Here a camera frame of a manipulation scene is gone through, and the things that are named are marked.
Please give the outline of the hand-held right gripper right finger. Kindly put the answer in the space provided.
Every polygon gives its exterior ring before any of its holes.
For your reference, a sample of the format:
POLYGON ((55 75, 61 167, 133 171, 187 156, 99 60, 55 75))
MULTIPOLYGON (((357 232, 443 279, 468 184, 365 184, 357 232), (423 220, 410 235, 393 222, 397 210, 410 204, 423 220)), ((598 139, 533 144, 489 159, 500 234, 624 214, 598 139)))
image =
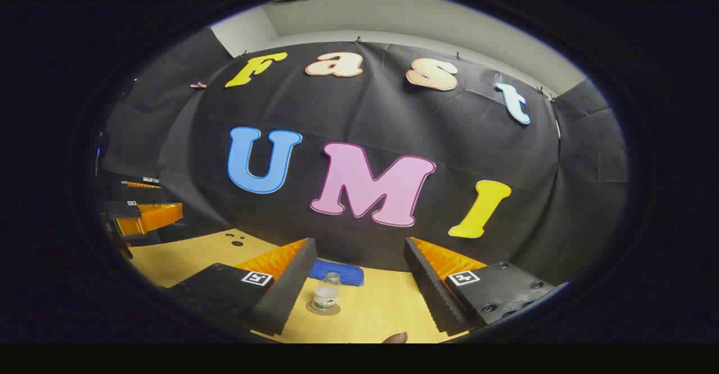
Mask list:
POLYGON ((447 335, 493 325, 558 290, 510 262, 485 264, 419 238, 406 238, 404 258, 437 329, 447 335))

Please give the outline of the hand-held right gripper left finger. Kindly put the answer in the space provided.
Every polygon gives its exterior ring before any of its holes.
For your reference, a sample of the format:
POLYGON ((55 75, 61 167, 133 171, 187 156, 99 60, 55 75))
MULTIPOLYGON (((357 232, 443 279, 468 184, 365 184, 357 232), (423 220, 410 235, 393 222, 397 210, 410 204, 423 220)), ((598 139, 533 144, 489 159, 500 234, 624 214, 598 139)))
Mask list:
POLYGON ((167 292, 226 330, 280 335, 316 257, 315 239, 305 238, 238 266, 216 262, 167 292))

